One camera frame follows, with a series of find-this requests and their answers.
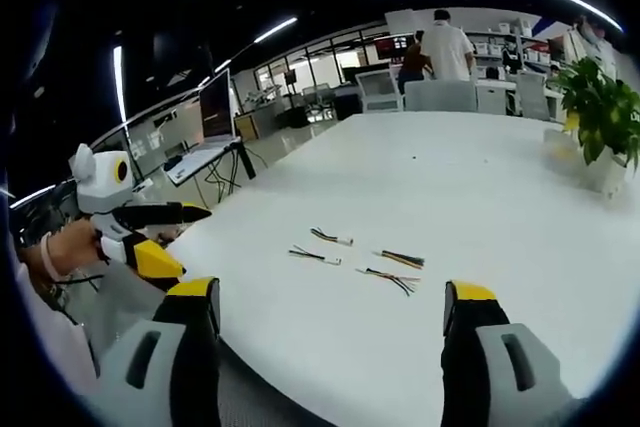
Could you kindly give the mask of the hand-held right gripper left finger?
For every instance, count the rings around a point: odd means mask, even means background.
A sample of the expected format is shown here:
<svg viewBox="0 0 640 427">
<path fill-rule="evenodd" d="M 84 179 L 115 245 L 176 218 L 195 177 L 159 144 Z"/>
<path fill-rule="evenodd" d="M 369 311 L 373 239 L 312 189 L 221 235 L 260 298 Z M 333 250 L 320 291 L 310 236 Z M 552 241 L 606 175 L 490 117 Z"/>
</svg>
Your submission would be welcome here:
<svg viewBox="0 0 640 427">
<path fill-rule="evenodd" d="M 103 357 L 94 411 L 105 426 L 219 426 L 220 282 L 180 282 Z"/>
</svg>

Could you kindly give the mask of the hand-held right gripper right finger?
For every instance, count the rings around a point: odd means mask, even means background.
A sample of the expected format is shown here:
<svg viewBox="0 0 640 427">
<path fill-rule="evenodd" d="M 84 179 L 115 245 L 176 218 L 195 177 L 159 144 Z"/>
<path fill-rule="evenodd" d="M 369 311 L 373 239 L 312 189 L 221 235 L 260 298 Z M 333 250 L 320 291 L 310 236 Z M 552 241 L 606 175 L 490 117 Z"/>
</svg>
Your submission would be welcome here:
<svg viewBox="0 0 640 427">
<path fill-rule="evenodd" d="M 489 289 L 445 286 L 441 354 L 443 426 L 565 426 L 576 398 L 560 363 L 524 324 L 512 323 Z"/>
</svg>

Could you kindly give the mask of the person's left hand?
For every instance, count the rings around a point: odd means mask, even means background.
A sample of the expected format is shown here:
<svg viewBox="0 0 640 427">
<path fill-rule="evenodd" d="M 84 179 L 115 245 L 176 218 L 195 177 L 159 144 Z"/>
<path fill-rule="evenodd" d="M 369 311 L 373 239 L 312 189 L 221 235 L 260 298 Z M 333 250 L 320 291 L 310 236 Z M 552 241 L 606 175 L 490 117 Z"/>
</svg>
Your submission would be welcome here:
<svg viewBox="0 0 640 427">
<path fill-rule="evenodd" d="M 78 268 L 98 262 L 99 247 L 92 223 L 80 219 L 43 236 L 38 245 L 23 249 L 20 258 L 31 272 L 57 282 Z"/>
</svg>

